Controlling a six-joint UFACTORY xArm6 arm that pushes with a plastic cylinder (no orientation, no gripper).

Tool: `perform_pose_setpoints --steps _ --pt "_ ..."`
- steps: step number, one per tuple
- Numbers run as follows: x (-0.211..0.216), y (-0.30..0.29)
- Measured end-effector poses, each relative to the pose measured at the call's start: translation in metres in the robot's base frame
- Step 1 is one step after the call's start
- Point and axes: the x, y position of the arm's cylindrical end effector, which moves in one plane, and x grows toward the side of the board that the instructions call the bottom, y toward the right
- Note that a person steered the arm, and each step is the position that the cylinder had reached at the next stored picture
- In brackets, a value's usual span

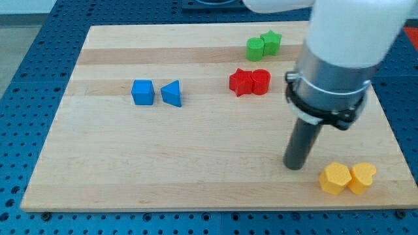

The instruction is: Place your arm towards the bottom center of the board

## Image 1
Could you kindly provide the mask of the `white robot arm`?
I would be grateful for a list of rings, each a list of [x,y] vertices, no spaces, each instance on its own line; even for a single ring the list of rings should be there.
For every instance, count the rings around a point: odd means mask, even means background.
[[[364,109],[367,89],[416,0],[244,1],[270,14],[311,8],[295,67],[285,75],[296,128],[348,129]]]

